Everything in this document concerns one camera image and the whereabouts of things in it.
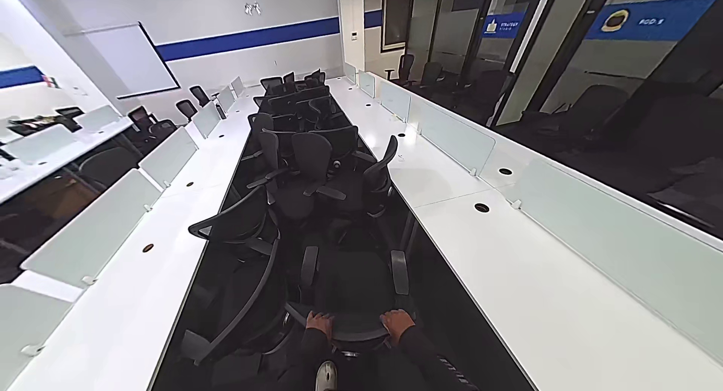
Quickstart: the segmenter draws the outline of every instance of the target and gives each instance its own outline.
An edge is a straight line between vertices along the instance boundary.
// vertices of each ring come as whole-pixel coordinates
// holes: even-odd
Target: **long white workstation table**
[[[398,192],[537,389],[723,389],[713,359],[513,209],[503,177],[471,176],[347,79],[326,83],[377,158],[405,134],[389,164]],[[513,151],[489,161],[518,170],[529,159]]]
[[[247,94],[263,94],[259,89]],[[150,388],[207,243],[188,226],[221,208],[250,132],[247,116],[257,110],[244,95],[198,141],[199,150],[9,390]]]
[[[41,163],[25,165],[21,170],[14,172],[11,177],[0,180],[0,203],[12,198],[44,177],[48,177],[113,137],[118,136],[132,125],[133,122],[128,117],[123,117],[96,131],[77,130],[73,133],[73,136],[77,138],[77,141],[73,144],[52,153],[47,160]]]

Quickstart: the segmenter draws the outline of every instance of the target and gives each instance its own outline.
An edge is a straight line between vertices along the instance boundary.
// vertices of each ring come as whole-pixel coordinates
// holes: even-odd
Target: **window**
[[[382,52],[406,45],[411,0],[383,0]]]

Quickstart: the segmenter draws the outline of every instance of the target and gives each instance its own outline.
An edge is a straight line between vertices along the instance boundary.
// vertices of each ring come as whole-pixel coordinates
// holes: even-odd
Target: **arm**
[[[382,315],[382,322],[389,330],[392,342],[419,367],[429,386],[450,391],[479,390],[451,362],[437,354],[432,342],[414,325],[409,314],[402,310],[387,312]]]

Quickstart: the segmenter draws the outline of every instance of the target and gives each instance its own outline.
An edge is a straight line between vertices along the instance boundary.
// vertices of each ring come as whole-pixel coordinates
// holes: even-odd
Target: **logo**
[[[610,16],[605,20],[605,24],[602,26],[602,32],[615,32],[618,31],[623,24],[625,24],[626,21],[628,21],[628,17],[630,16],[630,11],[627,9],[620,9],[618,11],[613,12],[610,14]]]

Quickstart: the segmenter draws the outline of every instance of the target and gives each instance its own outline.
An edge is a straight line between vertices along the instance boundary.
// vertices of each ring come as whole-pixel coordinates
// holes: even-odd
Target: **blue stripe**
[[[43,81],[43,73],[35,66],[0,71],[0,89]]]
[[[364,28],[382,26],[382,10],[367,11],[364,13]]]
[[[157,48],[163,60],[168,62],[338,33],[339,17],[333,17],[237,34],[174,42],[173,44],[158,45]]]

